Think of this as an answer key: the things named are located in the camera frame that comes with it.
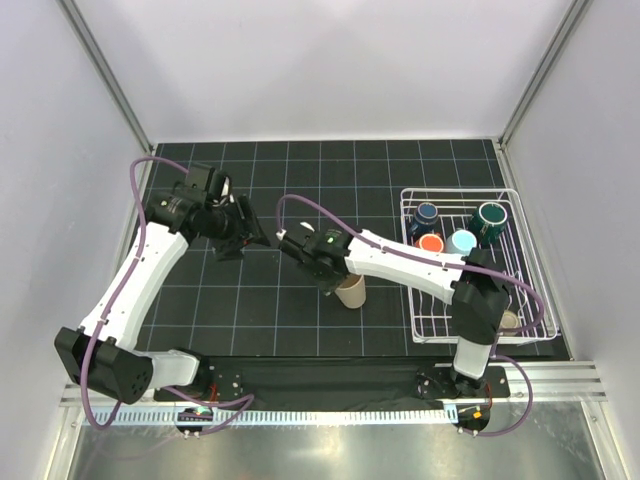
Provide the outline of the tall beige cup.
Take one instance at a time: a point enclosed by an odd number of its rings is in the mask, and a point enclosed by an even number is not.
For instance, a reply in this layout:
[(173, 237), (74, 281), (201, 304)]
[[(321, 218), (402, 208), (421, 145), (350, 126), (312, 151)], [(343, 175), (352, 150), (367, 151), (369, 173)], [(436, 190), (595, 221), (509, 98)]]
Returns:
[(362, 275), (349, 275), (344, 282), (335, 290), (344, 307), (348, 309), (359, 309), (366, 302), (365, 277)]

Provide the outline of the orange mug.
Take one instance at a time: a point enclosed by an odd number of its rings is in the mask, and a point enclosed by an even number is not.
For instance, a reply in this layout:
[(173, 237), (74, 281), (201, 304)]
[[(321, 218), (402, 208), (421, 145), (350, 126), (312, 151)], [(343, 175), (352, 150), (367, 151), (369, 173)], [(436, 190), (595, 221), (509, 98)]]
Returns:
[(415, 246), (421, 250), (442, 253), (445, 248), (445, 243), (439, 234), (426, 233), (415, 242)]

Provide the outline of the dark blue mug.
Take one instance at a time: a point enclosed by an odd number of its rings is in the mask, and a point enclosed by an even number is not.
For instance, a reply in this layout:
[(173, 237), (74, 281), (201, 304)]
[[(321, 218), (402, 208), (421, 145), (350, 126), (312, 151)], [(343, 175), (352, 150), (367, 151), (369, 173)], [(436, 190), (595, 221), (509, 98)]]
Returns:
[(435, 231), (438, 222), (438, 209), (431, 202), (422, 202), (415, 207), (411, 215), (408, 235), (412, 242), (416, 242), (425, 234)]

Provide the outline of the light blue mug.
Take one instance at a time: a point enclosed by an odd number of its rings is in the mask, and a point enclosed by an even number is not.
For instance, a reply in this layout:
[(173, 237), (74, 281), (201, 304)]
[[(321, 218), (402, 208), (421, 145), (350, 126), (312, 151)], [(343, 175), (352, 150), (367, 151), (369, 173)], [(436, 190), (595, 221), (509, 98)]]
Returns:
[(467, 256), (477, 245), (477, 239), (472, 232), (466, 229), (459, 229), (446, 239), (445, 252), (447, 254)]

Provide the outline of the dark green mug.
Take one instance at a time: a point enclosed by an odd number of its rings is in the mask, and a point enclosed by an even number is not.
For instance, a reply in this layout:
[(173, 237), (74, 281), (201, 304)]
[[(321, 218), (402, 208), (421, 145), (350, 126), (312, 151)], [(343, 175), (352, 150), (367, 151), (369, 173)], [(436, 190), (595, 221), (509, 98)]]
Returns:
[(476, 237), (481, 247), (494, 245), (508, 223), (508, 212), (497, 202), (485, 202), (473, 212), (468, 230)]

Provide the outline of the small grey-beige mug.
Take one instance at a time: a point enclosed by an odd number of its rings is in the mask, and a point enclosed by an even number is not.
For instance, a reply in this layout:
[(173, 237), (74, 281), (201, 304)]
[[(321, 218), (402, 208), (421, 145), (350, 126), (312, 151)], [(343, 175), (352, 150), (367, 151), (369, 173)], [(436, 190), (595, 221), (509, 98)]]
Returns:
[(511, 310), (505, 310), (500, 321), (500, 330), (506, 335), (515, 335), (514, 329), (520, 327), (521, 321), (519, 316)]

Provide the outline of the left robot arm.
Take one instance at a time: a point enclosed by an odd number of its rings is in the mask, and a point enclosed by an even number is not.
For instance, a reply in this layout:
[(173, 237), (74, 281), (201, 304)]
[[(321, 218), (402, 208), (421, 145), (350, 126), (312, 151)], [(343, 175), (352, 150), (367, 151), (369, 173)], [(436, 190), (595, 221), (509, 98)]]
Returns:
[(103, 297), (75, 329), (62, 328), (54, 347), (71, 381), (131, 405), (150, 390), (173, 387), (190, 400), (208, 395), (209, 361), (180, 349), (139, 353), (144, 319), (167, 276), (198, 238), (218, 261), (239, 260), (250, 244), (268, 245), (255, 210), (233, 192), (229, 174), (196, 165), (170, 192), (139, 208), (133, 245)]

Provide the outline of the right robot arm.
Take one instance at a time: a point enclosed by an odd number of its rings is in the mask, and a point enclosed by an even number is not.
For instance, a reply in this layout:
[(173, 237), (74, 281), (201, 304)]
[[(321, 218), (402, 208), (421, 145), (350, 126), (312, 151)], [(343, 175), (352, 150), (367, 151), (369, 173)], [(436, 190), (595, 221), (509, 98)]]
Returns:
[(369, 230), (315, 230), (306, 223), (277, 233), (278, 248), (325, 295), (352, 277), (375, 277), (423, 292), (448, 306), (458, 340), (449, 377), (458, 395), (482, 393), (486, 367), (509, 303), (506, 282), (491, 257), (435, 253), (380, 237)]

